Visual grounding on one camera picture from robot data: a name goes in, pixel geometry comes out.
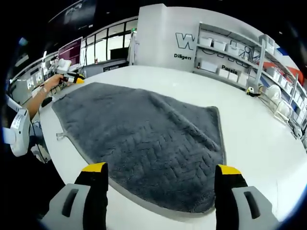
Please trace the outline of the person's left hand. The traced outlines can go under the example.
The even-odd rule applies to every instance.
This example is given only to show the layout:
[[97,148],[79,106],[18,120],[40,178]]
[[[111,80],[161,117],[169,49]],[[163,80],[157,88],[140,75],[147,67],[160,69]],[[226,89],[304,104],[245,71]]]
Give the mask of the person's left hand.
[[48,80],[48,84],[50,87],[55,87],[59,84],[59,82],[64,78],[62,74],[55,74]]

